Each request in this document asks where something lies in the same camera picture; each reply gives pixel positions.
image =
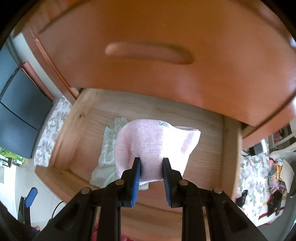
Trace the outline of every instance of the open drawer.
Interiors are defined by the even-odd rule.
[[[68,202],[85,186],[95,188],[89,184],[91,173],[98,165],[104,130],[116,117],[157,119],[200,130],[183,178],[204,189],[222,187],[235,197],[242,145],[239,121],[172,100],[85,89],[64,122],[50,167],[36,167],[62,200]],[[150,183],[147,191],[139,191],[134,208],[122,209],[122,234],[135,240],[180,240],[181,212],[168,207],[162,181]]]

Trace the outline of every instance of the white paper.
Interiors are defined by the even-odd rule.
[[[281,168],[281,174],[279,176],[279,179],[285,182],[288,193],[290,192],[290,189],[291,189],[293,177],[294,177],[294,171],[292,167],[286,160],[283,160],[283,166]]]

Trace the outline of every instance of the white floor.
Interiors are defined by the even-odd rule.
[[[52,212],[61,201],[53,192],[38,178],[34,172],[34,161],[29,160],[27,164],[17,167],[15,175],[15,201],[18,208],[21,196],[26,197],[32,187],[38,189],[31,210],[32,227],[39,226],[43,229],[48,220],[51,219]],[[54,215],[56,215],[65,203],[59,205]]]

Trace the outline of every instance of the metal rivet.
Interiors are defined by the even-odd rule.
[[[185,180],[185,179],[180,180],[179,183],[180,183],[181,186],[186,186],[186,185],[188,185],[188,181]]]
[[[118,180],[115,181],[115,184],[116,185],[123,185],[124,184],[124,180],[118,179]]]
[[[89,193],[90,192],[90,188],[82,188],[81,189],[81,193],[82,194],[87,194],[87,193]]]
[[[215,187],[215,188],[214,188],[214,192],[220,194],[220,193],[222,193],[222,188],[220,188],[220,187]]]

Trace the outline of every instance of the drawer handle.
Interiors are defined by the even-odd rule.
[[[105,53],[110,57],[156,60],[172,64],[194,62],[194,56],[188,49],[157,42],[112,42],[107,45]]]

